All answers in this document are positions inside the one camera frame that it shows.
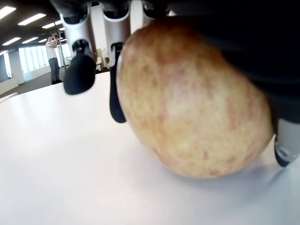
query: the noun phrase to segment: window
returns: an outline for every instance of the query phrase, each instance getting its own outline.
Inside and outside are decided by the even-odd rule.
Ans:
[[[39,62],[38,62],[38,52],[37,52],[37,47],[32,47],[31,48],[31,55],[33,59],[33,66],[34,69],[39,69]]]
[[[46,64],[46,66],[48,66],[49,65],[49,61],[48,61],[47,50],[46,50],[45,46],[42,47],[42,52],[43,52],[44,62]]]
[[[28,73],[49,65],[45,46],[19,48],[23,73]]]
[[[68,44],[64,44],[61,46],[62,47],[62,53],[64,54],[64,57],[70,57],[71,56],[71,52],[69,49],[69,45]]]
[[[45,67],[46,64],[45,64],[45,59],[43,57],[43,50],[42,50],[42,46],[38,46],[37,47],[37,58],[38,58],[38,63],[39,63],[39,67],[42,68],[42,67]]]
[[[20,60],[21,60],[21,66],[23,73],[28,73],[28,66],[27,66],[27,61],[26,61],[26,56],[25,56],[25,49],[24,48],[19,48],[19,54],[20,54]]]
[[[33,71],[34,65],[33,65],[33,60],[31,55],[31,48],[25,48],[25,56],[26,56],[26,61],[27,61],[27,66],[29,71]]]
[[[4,53],[4,63],[5,63],[7,76],[11,78],[11,68],[10,68],[8,53]]]

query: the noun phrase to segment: white table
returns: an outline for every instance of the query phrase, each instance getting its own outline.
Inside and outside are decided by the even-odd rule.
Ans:
[[[1,225],[299,225],[300,161],[273,146],[242,172],[190,180],[159,164],[109,113],[109,74],[0,104]]]

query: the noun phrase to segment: apple skin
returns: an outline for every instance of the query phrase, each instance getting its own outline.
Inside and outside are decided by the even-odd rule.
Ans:
[[[118,95],[128,123],[180,175],[235,173],[272,139],[267,98],[189,27],[152,22],[128,39],[118,64]]]

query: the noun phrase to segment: ceiling light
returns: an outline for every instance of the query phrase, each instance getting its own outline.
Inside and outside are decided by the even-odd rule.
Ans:
[[[26,44],[26,43],[28,43],[30,41],[35,40],[35,39],[38,39],[38,37],[33,37],[33,38],[28,39],[27,41],[23,41],[22,44]]]
[[[2,51],[0,52],[0,55],[3,55],[4,53],[7,53],[8,51]]]
[[[50,23],[50,24],[48,24],[48,25],[46,25],[46,26],[44,26],[42,28],[47,29],[47,28],[53,27],[53,26],[55,26],[55,24],[54,23]]]
[[[10,45],[11,43],[13,43],[17,40],[20,40],[20,39],[21,39],[20,37],[15,37],[15,38],[11,39],[10,41],[5,42],[3,45]]]
[[[55,25],[59,25],[59,24],[62,24],[62,20],[58,20],[55,22]]]
[[[42,18],[44,16],[46,16],[46,14],[43,14],[43,13],[36,14],[36,15],[34,15],[34,16],[32,16],[32,17],[30,17],[30,18],[28,18],[28,19],[26,19],[26,20],[18,23],[18,25],[21,25],[21,26],[27,25],[28,23],[36,21],[36,20],[38,20],[38,19],[40,19],[40,18]]]
[[[0,19],[10,14],[11,12],[14,12],[15,10],[16,10],[15,7],[10,7],[10,6],[3,7],[2,9],[0,9]]]

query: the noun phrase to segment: man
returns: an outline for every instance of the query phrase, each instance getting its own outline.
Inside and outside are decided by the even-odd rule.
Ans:
[[[57,39],[52,35],[47,36],[46,50],[51,68],[51,84],[61,83],[60,80],[60,67],[58,65],[57,57],[54,48],[57,48]]]

